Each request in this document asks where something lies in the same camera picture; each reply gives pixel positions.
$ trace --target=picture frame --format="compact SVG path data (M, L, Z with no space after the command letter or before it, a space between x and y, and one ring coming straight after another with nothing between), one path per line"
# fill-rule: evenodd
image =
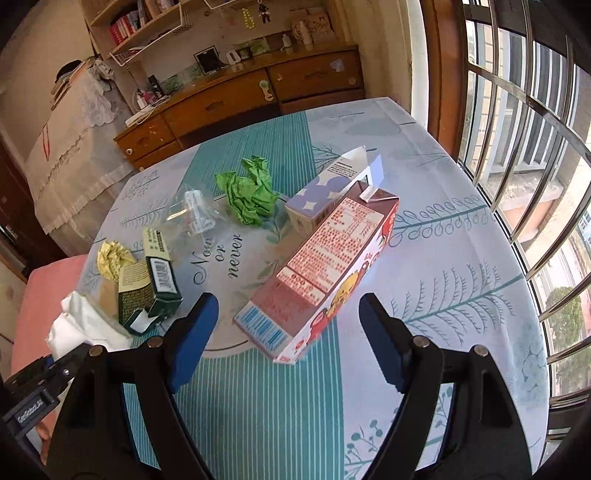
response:
M220 61L219 53L215 46L194 53L193 58L195 58L197 65L199 65L199 68L204 75L215 72L224 67L224 64Z

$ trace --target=drawer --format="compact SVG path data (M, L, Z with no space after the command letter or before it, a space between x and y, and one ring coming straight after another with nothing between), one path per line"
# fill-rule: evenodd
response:
M180 143L178 141L174 141L160 147L158 150L153 151L152 153L147 154L145 157L140 158L139 160L134 162L134 167L138 170L143 170L145 168L151 167L154 164L157 164L160 161L166 160L168 157L172 157L176 155L178 152L182 151Z
M335 90L363 88L356 51L288 61L269 68L271 83L282 102Z
M260 87L263 80L269 82L266 71L257 70L220 83L167 109L164 119L180 137L237 113L275 103L271 84L267 95Z
M148 153L175 140L160 115L148 118L124 137L117 140L117 145L130 162L144 157Z
M357 88L355 90L344 90L342 92L325 93L324 95L315 95L313 97L292 100L291 102L284 102L281 104L281 113L286 115L288 113L301 112L302 110L309 110L319 106L352 102L353 100L363 100L364 98L365 90L362 88Z

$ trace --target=green crumpled paper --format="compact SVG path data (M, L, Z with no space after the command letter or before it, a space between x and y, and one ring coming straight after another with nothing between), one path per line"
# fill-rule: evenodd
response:
M216 173L217 186L228 196L228 203L244 225L261 226L263 217L273 214L279 194L271 187L268 160L253 155L243 158L242 166L248 177L235 171Z

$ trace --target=red book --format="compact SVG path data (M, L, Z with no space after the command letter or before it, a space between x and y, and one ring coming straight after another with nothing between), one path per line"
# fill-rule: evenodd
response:
M111 32L111 37L113 37L113 40L115 40L115 43L117 45L123 42L123 37L121 36L121 33L119 32L119 29L117 28L116 24L111 25L109 27L109 31Z
M127 15L125 15L123 17L123 23L125 24L125 28L127 28L127 31L129 32L129 36L133 35L135 30L134 30L133 26L131 25L129 18L127 18Z
M127 29L125 28L125 24L123 23L122 18L117 20L117 27L119 28L119 32L121 33L121 36L123 38L129 37L129 34L127 33Z

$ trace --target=clear plastic bag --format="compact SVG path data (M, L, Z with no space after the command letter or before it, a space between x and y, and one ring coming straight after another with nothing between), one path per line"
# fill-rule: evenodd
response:
M208 243L212 238L222 239L228 231L227 224L226 212L219 209L208 189L182 183L159 229L174 260L205 246L206 239Z

